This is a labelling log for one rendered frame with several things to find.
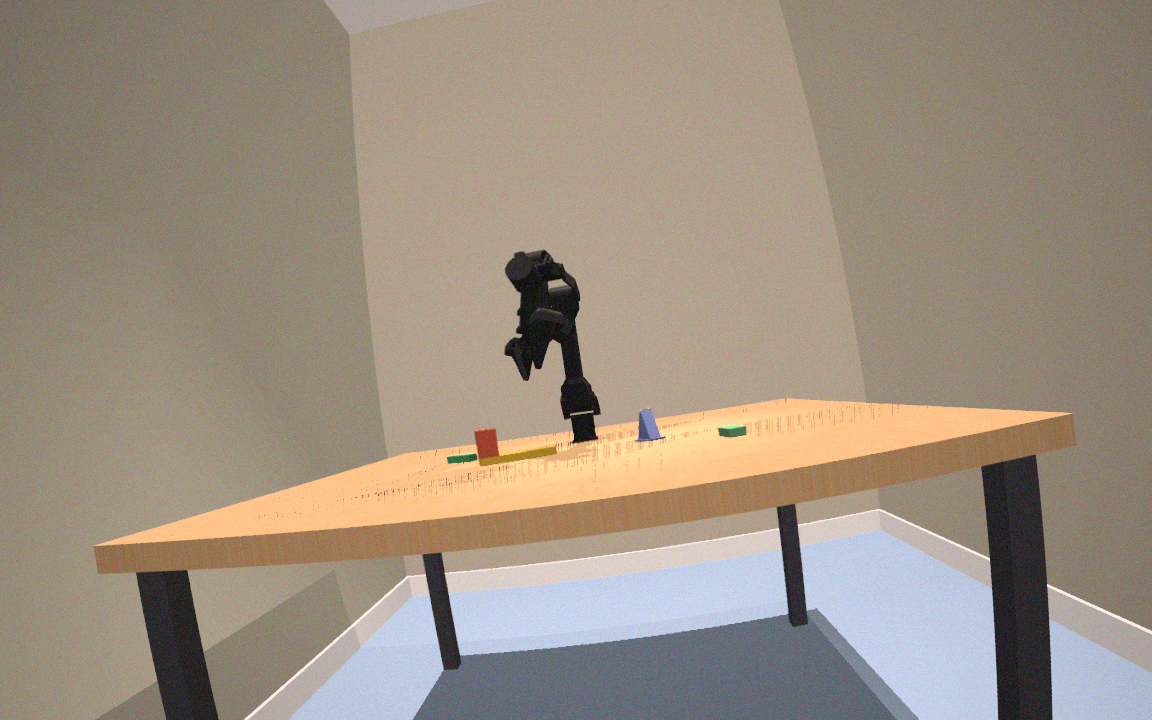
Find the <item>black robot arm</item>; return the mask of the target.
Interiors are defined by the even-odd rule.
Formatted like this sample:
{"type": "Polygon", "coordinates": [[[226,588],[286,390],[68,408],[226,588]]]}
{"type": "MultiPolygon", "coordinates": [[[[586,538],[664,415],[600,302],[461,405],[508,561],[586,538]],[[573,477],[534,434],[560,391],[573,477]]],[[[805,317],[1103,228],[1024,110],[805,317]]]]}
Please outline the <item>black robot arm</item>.
{"type": "Polygon", "coordinates": [[[561,343],[564,363],[564,382],[561,386],[561,407],[564,420],[573,420],[573,444],[594,441],[594,416],[600,414],[598,397],[582,376],[579,338],[575,318],[579,313],[579,286],[563,264],[554,263],[545,250],[515,252],[515,258],[506,266],[506,275],[522,300],[545,300],[550,310],[564,316],[564,327],[554,340],[561,343]],[[561,279],[563,286],[550,288],[548,281],[561,279]],[[594,414],[586,414],[594,411],[594,414]],[[570,414],[579,414],[571,415],[570,414]],[[594,415],[594,416],[593,416],[594,415]]]}

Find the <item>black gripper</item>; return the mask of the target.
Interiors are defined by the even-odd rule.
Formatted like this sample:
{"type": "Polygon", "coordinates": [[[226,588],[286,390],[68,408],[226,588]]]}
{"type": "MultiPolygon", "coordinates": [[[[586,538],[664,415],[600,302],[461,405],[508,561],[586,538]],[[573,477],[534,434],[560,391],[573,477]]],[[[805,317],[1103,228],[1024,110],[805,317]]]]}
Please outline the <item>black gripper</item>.
{"type": "Polygon", "coordinates": [[[522,336],[511,338],[505,354],[513,357],[522,379],[529,381],[532,363],[536,369],[541,369],[550,340],[554,340],[558,331],[564,327],[564,316],[550,310],[545,300],[522,300],[517,314],[516,333],[522,336]]]}

